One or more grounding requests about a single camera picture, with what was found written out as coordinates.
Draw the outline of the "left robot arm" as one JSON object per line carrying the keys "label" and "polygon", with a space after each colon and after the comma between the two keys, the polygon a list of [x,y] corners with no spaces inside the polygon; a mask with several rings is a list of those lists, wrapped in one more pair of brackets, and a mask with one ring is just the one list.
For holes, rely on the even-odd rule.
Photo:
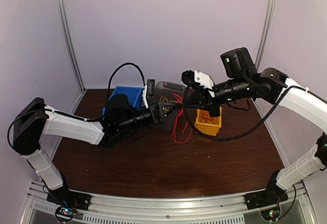
{"label": "left robot arm", "polygon": [[155,102],[136,109],[125,94],[118,94],[106,101],[105,112],[100,118],[87,119],[56,110],[47,106],[43,98],[37,97],[9,125],[7,141],[45,182],[55,202],[68,206],[74,201],[73,193],[41,146],[41,135],[60,136],[109,148],[130,131],[166,123],[180,107],[176,103]]}

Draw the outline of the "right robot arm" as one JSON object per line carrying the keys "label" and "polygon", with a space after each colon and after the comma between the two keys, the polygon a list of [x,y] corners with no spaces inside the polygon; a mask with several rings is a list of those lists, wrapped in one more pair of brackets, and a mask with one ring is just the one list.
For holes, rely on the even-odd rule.
{"label": "right robot arm", "polygon": [[304,156],[272,174],[266,189],[261,192],[261,198],[266,204],[276,203],[291,186],[317,170],[326,168],[326,101],[275,68],[257,72],[245,47],[223,53],[221,59],[229,77],[225,82],[215,84],[211,76],[199,70],[182,73],[182,82],[187,89],[194,90],[191,95],[184,93],[184,110],[197,108],[208,111],[212,117],[218,117],[222,104],[243,98],[261,98],[273,106],[258,124],[238,136],[224,139],[201,131],[198,132],[200,135],[220,142],[240,139],[261,126],[277,106],[300,115],[322,130],[316,144]]}

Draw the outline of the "grey transparent plastic tub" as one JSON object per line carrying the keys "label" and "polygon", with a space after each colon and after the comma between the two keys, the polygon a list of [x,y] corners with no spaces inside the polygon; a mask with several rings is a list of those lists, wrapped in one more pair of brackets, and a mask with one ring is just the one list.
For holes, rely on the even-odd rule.
{"label": "grey transparent plastic tub", "polygon": [[[162,102],[175,104],[180,97],[182,98],[185,88],[186,86],[182,84],[159,81],[155,84],[154,96],[151,98],[150,103]],[[172,131],[178,112],[179,110],[177,108],[165,106],[165,113],[169,113],[166,123],[153,125],[153,127],[165,131]]]}

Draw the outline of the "yellow plastic bin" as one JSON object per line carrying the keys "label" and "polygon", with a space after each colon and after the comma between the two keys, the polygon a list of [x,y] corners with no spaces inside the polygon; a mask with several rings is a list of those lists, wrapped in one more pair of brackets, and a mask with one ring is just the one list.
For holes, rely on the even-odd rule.
{"label": "yellow plastic bin", "polygon": [[222,127],[222,116],[211,117],[209,112],[197,110],[195,127],[208,136],[216,136]]}

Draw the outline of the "blue plastic bin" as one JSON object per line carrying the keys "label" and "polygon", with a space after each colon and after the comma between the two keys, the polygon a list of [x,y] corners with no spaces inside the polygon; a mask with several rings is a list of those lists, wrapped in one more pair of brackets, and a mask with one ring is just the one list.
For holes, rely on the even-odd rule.
{"label": "blue plastic bin", "polygon": [[118,94],[124,94],[127,96],[129,104],[139,110],[142,105],[142,87],[130,87],[130,86],[116,86],[113,92],[109,95],[108,100]]}

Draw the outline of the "aluminium front rail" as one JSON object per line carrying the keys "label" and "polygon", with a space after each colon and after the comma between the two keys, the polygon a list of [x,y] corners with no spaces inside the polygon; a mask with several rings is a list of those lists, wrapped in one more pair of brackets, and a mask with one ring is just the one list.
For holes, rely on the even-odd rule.
{"label": "aluminium front rail", "polygon": [[[18,223],[62,223],[55,217],[58,207],[46,200],[43,183],[32,181]],[[279,206],[249,209],[245,193],[188,198],[132,198],[90,195],[88,210],[78,210],[67,223],[318,223],[304,183],[296,184],[296,200],[278,221],[263,214],[273,207],[283,216],[294,201],[294,189]]]}

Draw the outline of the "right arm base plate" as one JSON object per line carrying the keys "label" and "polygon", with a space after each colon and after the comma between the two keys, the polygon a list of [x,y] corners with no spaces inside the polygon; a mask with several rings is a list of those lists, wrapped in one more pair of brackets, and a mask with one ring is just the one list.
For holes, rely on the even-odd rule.
{"label": "right arm base plate", "polygon": [[267,206],[277,205],[280,202],[287,201],[286,192],[274,193],[268,190],[247,193],[244,196],[248,210],[263,208]]}

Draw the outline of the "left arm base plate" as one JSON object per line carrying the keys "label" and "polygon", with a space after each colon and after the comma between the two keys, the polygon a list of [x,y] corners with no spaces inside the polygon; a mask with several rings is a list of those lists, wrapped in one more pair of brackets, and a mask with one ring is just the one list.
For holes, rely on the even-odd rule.
{"label": "left arm base plate", "polygon": [[69,207],[74,210],[87,211],[90,204],[91,195],[81,192],[70,191],[68,196],[55,197],[48,193],[46,200],[64,207]]}

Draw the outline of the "right aluminium frame post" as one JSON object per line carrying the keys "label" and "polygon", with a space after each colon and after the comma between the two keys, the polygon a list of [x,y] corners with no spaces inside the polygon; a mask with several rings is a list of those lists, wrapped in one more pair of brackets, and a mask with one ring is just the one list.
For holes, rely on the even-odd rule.
{"label": "right aluminium frame post", "polygon": [[259,42],[259,48],[255,59],[255,66],[258,69],[263,61],[265,48],[267,46],[269,31],[271,29],[273,16],[275,12],[277,0],[267,0],[265,20],[263,24],[262,34]]}

